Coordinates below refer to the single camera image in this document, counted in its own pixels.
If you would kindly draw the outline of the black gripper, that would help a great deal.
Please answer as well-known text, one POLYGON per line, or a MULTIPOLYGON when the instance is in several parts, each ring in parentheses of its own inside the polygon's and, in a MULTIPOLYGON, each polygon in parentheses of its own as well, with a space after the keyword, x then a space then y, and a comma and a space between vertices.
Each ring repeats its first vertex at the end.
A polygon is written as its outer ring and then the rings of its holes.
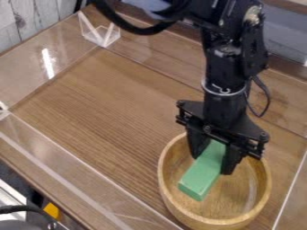
POLYGON ((177 122, 185 126, 192 156, 197 159, 208 149, 212 140, 226 146, 221 173, 232 175, 237 165, 249 155, 261 159, 269 142, 269 133, 248 115, 252 107, 249 92, 206 92, 205 100, 177 102, 177 122))

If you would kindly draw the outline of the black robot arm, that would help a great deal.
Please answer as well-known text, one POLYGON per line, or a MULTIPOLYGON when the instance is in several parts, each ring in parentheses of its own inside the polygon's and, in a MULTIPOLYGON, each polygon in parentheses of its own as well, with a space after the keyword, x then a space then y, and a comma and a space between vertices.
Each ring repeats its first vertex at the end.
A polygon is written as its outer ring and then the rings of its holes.
POLYGON ((249 155, 264 156, 270 135, 248 113, 252 86, 270 93, 260 74, 269 68, 261 0, 122 0, 143 9, 159 23, 142 28, 115 12, 107 0, 93 0, 101 13, 121 29, 155 35, 177 22, 189 20, 201 30, 208 58, 205 100, 180 100, 177 122, 186 127, 192 155, 198 159, 212 142, 226 146, 221 173, 233 174, 249 155))

